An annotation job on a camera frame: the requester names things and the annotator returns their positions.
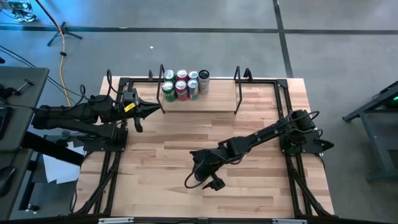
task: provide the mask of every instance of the wooden table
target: wooden table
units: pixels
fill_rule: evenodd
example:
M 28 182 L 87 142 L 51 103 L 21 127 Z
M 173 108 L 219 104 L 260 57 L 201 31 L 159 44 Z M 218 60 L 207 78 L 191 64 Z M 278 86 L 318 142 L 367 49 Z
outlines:
M 113 78 L 115 89 L 119 78 Z M 309 110 L 304 80 L 292 78 L 288 83 L 293 110 Z M 134 87 L 143 100 L 156 102 L 157 84 L 135 83 Z M 107 89 L 104 78 L 101 94 L 106 94 Z M 242 92 L 243 101 L 237 115 L 162 114 L 158 110 L 142 121 L 143 133 L 137 133 L 134 122 L 129 122 L 129 138 L 119 166 L 112 216 L 293 218 L 285 158 L 277 139 L 255 147 L 239 165 L 223 166 L 217 174 L 226 187 L 220 191 L 201 187 L 186 189 L 183 185 L 192 171 L 189 151 L 216 147 L 218 141 L 251 134 L 277 121 L 272 85 L 244 84 Z M 82 165 L 75 210 L 98 185 L 103 157 L 103 152 L 95 152 Z M 302 157 L 309 189 L 323 207 L 333 213 L 321 160 L 308 154 Z M 302 193 L 299 190 L 297 193 L 304 211 Z

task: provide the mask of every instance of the tripod stand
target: tripod stand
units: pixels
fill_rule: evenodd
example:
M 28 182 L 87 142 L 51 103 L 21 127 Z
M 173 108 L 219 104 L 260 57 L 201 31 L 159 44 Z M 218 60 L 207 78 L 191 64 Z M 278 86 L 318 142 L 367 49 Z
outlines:
M 47 10 L 45 10 L 45 8 L 43 7 L 43 5 L 42 5 L 40 2 L 38 2 L 38 0 L 35 0 L 35 1 L 36 1 L 36 3 L 43 9 L 44 13 L 50 18 L 50 20 L 52 21 L 52 23 L 53 23 L 55 26 L 57 26 L 57 23 L 54 21 L 54 19 L 52 18 L 52 16 L 50 16 L 50 14 L 47 12 Z M 65 31 L 64 27 L 65 27 L 66 24 L 67 24 L 66 22 L 62 22 L 62 25 L 60 26 L 61 31 L 62 31 L 62 34 L 68 34 L 68 35 L 71 35 L 72 37 L 76 37 L 77 39 L 80 39 L 80 40 L 83 38 L 83 37 L 80 37 L 79 35 L 76 35 L 76 34 L 73 34 L 73 33 L 69 32 L 69 31 Z M 55 38 L 57 38 L 57 37 L 59 36 L 59 34 L 60 34 L 60 31 L 58 30 L 58 31 L 55 33 L 55 35 L 51 38 L 51 40 L 47 43 L 47 46 L 50 47 L 51 43 L 55 40 Z

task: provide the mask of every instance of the white paper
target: white paper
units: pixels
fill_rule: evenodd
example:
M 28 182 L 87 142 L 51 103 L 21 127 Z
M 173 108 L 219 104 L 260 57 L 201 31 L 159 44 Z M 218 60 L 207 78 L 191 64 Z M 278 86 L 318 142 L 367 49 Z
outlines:
M 74 147 L 73 142 L 68 142 L 68 149 L 84 155 L 83 146 Z M 80 166 L 60 161 L 56 158 L 43 155 L 45 175 L 47 182 L 57 180 L 57 184 L 75 181 L 80 174 Z

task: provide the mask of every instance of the can lid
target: can lid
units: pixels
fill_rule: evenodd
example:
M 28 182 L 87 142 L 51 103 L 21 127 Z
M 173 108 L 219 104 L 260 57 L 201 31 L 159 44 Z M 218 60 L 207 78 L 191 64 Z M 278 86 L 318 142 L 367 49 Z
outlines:
M 188 86 L 189 86 L 190 88 L 196 88 L 196 87 L 198 86 L 198 81 L 196 81 L 196 80 L 189 80 L 189 81 L 188 81 Z
M 198 72 L 197 71 L 191 71 L 191 72 L 189 72 L 188 76 L 190 78 L 198 78 Z
M 188 75 L 188 73 L 185 69 L 181 69 L 177 72 L 177 76 L 180 78 L 185 78 L 187 75 Z
M 184 80 L 179 80 L 176 82 L 175 87 L 178 90 L 183 90 L 185 87 L 187 87 L 187 83 Z
M 202 71 L 199 72 L 199 77 L 200 78 L 208 78 L 209 76 L 210 76 L 210 74 L 206 70 L 202 70 Z
M 162 86 L 163 90 L 172 90 L 173 89 L 173 83 L 170 81 L 164 82 Z
M 164 72 L 163 76 L 166 79 L 171 79 L 174 77 L 174 72 L 173 72 L 173 70 L 166 70 L 166 72 Z

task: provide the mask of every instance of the gray floor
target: gray floor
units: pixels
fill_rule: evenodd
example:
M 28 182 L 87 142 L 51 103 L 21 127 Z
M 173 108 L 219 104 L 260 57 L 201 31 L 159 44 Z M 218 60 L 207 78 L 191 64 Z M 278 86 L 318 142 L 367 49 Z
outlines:
M 73 26 L 276 28 L 271 0 L 97 2 L 49 1 L 46 6 L 58 21 Z M 398 29 L 394 0 L 280 0 L 279 4 L 286 29 Z M 38 7 L 35 12 L 40 19 L 37 26 L 50 24 Z M 0 14 L 0 23 L 14 22 Z M 88 93 L 97 93 L 107 68 L 114 75 L 147 75 L 160 63 L 171 69 L 207 68 L 217 76 L 231 76 L 240 65 L 251 68 L 255 77 L 286 77 L 277 34 L 78 34 L 84 39 L 66 39 L 64 76 L 72 90 L 84 83 Z M 48 67 L 50 76 L 59 80 L 62 43 L 57 39 L 47 47 L 51 36 L 53 32 L 0 31 L 0 43 L 36 66 Z M 365 181 L 366 174 L 378 170 L 368 139 L 360 122 L 346 124 L 341 117 L 398 79 L 398 35 L 289 34 L 286 39 L 294 77 L 305 79 L 311 107 L 321 111 L 316 124 L 324 130 L 323 138 L 335 143 L 325 153 L 335 213 L 397 223 L 398 183 Z M 8 59 L 8 66 L 23 66 L 0 55 Z M 66 100 L 48 84 L 39 104 L 66 104 Z M 14 212 L 13 218 L 66 214 L 73 188 L 72 184 L 39 186 L 35 192 L 52 192 L 32 199 L 42 210 L 36 215 Z

